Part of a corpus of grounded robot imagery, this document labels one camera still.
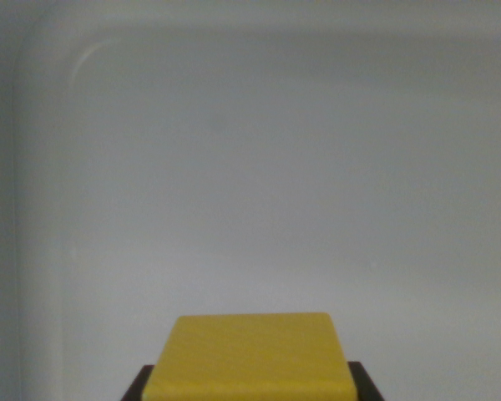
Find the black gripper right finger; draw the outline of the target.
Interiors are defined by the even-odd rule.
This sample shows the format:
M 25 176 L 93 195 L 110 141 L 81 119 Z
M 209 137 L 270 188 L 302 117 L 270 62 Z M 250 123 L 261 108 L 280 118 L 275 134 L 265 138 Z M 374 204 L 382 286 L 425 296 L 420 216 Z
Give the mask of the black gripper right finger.
M 349 361 L 350 369 L 354 384 L 357 389 L 358 401 L 384 401 L 385 398 L 377 388 L 377 385 L 371 379 L 369 373 L 364 368 L 361 362 Z

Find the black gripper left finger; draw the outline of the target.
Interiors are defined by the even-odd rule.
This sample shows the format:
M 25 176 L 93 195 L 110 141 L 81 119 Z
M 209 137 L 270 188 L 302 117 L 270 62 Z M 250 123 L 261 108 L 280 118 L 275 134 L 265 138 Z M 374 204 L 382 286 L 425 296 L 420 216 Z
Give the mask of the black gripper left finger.
M 140 401 L 145 385 L 147 384 L 153 365 L 144 365 L 125 391 L 121 401 Z

